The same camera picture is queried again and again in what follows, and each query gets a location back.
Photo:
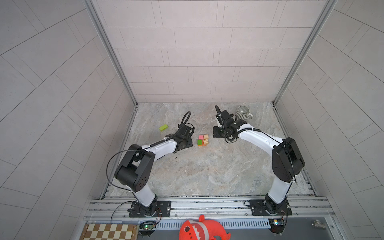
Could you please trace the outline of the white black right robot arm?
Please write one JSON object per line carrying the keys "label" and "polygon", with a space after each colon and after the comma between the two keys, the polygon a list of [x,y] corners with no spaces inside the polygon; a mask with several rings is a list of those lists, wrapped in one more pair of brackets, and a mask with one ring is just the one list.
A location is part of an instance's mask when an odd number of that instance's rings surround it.
{"label": "white black right robot arm", "polygon": [[270,136],[237,118],[228,111],[216,109],[217,126],[213,127],[214,138],[225,139],[228,144],[241,139],[259,147],[272,157],[272,169],[275,178],[265,196],[264,206],[269,215],[280,213],[287,215],[287,196],[298,175],[305,166],[304,158],[296,141],[292,138],[281,139]]}

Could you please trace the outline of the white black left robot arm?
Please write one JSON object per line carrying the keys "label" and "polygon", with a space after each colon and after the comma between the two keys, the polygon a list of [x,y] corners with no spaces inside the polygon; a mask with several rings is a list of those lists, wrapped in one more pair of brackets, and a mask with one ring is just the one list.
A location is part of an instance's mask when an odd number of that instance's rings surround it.
{"label": "white black left robot arm", "polygon": [[148,146],[131,145],[115,171],[115,179],[130,190],[136,201],[133,203],[138,214],[151,217],[157,209],[158,198],[147,185],[155,161],[193,146],[191,124],[179,124],[173,135]]}

